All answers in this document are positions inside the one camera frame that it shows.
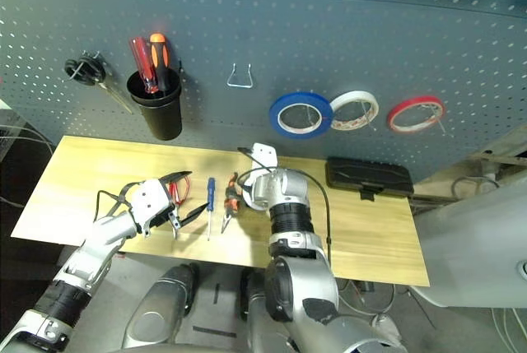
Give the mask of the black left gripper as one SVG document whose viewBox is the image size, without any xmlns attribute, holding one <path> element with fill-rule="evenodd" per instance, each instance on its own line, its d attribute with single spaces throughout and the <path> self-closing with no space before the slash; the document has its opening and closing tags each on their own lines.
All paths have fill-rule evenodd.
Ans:
<svg viewBox="0 0 527 353">
<path fill-rule="evenodd" d="M 178 208 L 175 206 L 173 197 L 170 194 L 170 190 L 167 188 L 167 185 L 170 183 L 177 183 L 190 174 L 192 174 L 191 171 L 178 171 L 166 174 L 159 178 L 161 187 L 163 189 L 163 195 L 161 197 L 161 209 L 157 212 L 156 216 L 152 220 L 152 224 L 163 225 L 166 222 L 170 223 L 175 239 L 178 238 L 179 230 L 196 220 L 205 210 L 208 209 L 209 205 L 209 203 L 206 202 L 203 205 L 193 209 L 183 219 L 180 218 L 178 214 Z M 244 199 L 243 189 L 238 186 L 235 180 L 231 182 L 231 195 L 236 201 L 242 201 Z"/>
</svg>

